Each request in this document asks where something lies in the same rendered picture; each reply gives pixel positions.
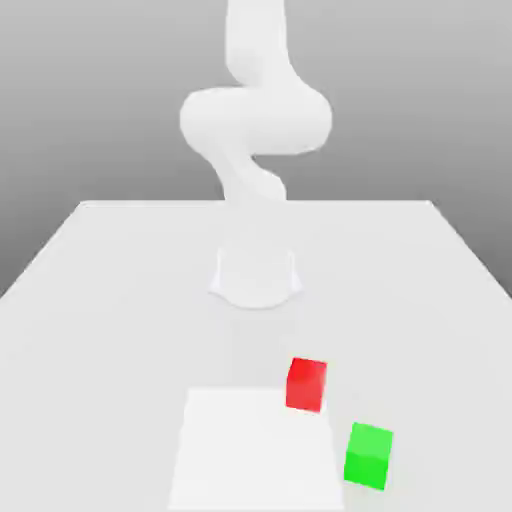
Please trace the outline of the small red cube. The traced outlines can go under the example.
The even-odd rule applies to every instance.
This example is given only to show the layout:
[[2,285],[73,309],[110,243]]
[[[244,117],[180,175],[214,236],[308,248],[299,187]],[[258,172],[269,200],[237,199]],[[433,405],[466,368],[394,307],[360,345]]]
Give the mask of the small red cube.
[[326,362],[294,357],[286,379],[286,406],[319,413],[323,404],[326,376]]

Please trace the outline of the small green cube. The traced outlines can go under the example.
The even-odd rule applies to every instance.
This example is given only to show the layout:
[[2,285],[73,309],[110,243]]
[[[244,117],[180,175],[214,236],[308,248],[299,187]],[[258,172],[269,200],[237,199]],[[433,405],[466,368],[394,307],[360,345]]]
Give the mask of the small green cube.
[[392,431],[354,422],[346,449],[344,480],[384,491],[392,443]]

